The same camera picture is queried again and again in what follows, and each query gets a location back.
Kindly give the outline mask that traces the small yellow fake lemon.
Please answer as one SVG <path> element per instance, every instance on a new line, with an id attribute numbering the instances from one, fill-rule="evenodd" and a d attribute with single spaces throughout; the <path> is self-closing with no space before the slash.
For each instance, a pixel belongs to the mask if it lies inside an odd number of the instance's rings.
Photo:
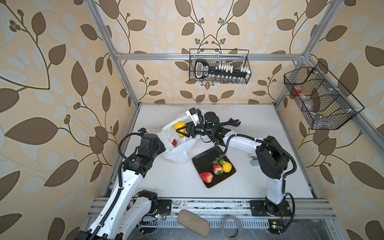
<path id="1" fill-rule="evenodd" d="M 226 161 L 223 161 L 222 168 L 224 173 L 229 173 L 232 170 L 232 164 Z"/>

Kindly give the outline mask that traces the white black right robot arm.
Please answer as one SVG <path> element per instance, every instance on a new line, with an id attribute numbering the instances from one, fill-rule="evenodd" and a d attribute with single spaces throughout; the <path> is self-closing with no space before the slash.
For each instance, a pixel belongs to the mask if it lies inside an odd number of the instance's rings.
<path id="1" fill-rule="evenodd" d="M 280 216 L 288 209 L 286 178 L 295 173 L 297 163 L 274 137 L 258 139 L 237 134 L 225 126 L 237 127 L 241 123 L 239 120 L 230 119 L 221 123 L 214 112 L 203 115 L 199 109 L 192 108 L 187 115 L 192 121 L 185 126 L 175 127 L 178 134 L 188 138 L 207 136 L 220 156 L 224 156 L 229 148 L 255 154 L 261 171 L 267 177 L 267 196 L 261 211 L 270 216 Z"/>

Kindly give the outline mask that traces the green leafy sprig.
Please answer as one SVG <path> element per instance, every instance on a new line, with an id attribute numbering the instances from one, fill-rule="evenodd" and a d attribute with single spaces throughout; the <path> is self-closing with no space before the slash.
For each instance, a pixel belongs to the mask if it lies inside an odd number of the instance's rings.
<path id="1" fill-rule="evenodd" d="M 215 160 L 213 161 L 213 164 L 223 165 L 225 162 L 224 157 L 225 157 L 225 155 L 219 155 L 217 158 L 215 158 Z"/>

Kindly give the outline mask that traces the white plastic bag lemon print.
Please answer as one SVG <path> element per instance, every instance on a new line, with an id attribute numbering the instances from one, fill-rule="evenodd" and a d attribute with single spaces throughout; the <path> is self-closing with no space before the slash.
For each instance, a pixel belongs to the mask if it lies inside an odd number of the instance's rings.
<path id="1" fill-rule="evenodd" d="M 158 132 L 158 137 L 166 148 L 166 151 L 162 153 L 161 156 L 171 163 L 185 164 L 189 159 L 188 152 L 193 148 L 196 139 L 180 138 L 174 129 L 174 125 L 177 122 L 188 123 L 192 122 L 192 119 L 189 118 L 186 113 L 181 114 Z M 173 140 L 177 141 L 176 148 L 172 145 Z"/>

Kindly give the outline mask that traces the yellow fake pear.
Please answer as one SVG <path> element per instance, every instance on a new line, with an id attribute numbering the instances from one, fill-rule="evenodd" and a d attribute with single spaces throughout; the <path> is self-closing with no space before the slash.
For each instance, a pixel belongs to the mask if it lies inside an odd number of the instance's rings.
<path id="1" fill-rule="evenodd" d="M 179 122 L 177 122 L 177 123 L 174 125 L 174 129 L 175 129 L 175 131 L 176 131 L 176 130 L 185 130 L 186 128 L 180 128 L 180 129 L 179 129 Z"/>

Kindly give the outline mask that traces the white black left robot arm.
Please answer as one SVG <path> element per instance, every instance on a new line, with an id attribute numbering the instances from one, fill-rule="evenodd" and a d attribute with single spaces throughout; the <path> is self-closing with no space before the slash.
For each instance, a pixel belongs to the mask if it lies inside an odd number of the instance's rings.
<path id="1" fill-rule="evenodd" d="M 141 128 L 136 136 L 141 142 L 130 156 L 124 155 L 122 145 L 118 146 L 123 161 L 119 165 L 116 185 L 89 229 L 77 233 L 77 240 L 126 240 L 145 216 L 158 219 L 164 210 L 158 203 L 157 193 L 137 192 L 136 189 L 156 157 L 166 148 L 157 135 L 149 134 L 145 128 Z"/>

